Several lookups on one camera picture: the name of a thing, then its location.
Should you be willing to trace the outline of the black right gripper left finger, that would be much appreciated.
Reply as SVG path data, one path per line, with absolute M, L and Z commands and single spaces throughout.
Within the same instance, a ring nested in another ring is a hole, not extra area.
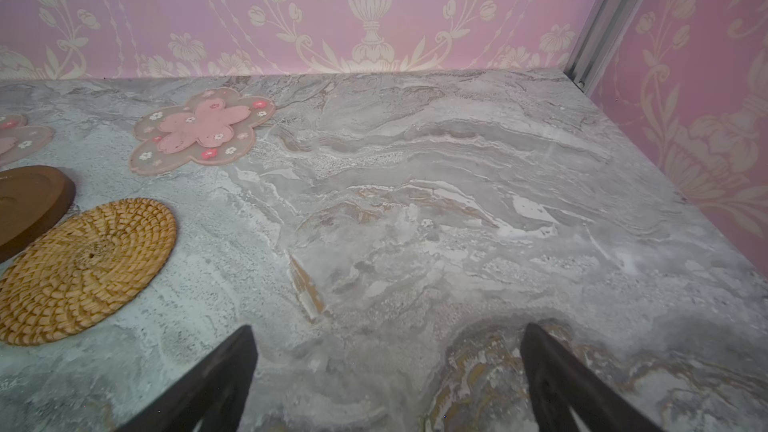
M 258 361 L 252 328 L 239 327 L 121 431 L 235 431 Z

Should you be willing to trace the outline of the pink flower silicone coaster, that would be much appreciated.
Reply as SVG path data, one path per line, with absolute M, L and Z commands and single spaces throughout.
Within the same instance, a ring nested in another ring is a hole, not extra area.
M 133 132 L 139 145 L 131 170 L 154 176 L 189 162 L 220 166 L 245 156 L 256 143 L 256 129 L 275 114 L 268 98 L 245 96 L 219 87 L 196 94 L 186 103 L 157 109 L 142 117 Z

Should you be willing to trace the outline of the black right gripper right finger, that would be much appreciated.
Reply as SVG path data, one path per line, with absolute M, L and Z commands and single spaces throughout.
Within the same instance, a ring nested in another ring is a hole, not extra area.
M 577 420 L 589 431 L 660 429 L 541 326 L 526 325 L 520 353 L 539 430 L 577 431 Z

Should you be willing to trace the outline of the brown wooden round coaster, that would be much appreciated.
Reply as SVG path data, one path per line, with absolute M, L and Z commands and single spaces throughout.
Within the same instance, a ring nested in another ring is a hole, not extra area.
M 1 262 L 23 251 L 54 227 L 72 205 L 75 183 L 50 166 L 1 173 Z

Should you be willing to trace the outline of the woven rattan round coaster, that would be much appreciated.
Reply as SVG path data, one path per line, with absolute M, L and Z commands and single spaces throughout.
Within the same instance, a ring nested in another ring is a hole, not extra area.
M 1 276 L 1 340 L 36 346 L 76 335 L 131 302 L 177 239 L 163 203 L 123 199 L 72 216 L 36 239 Z

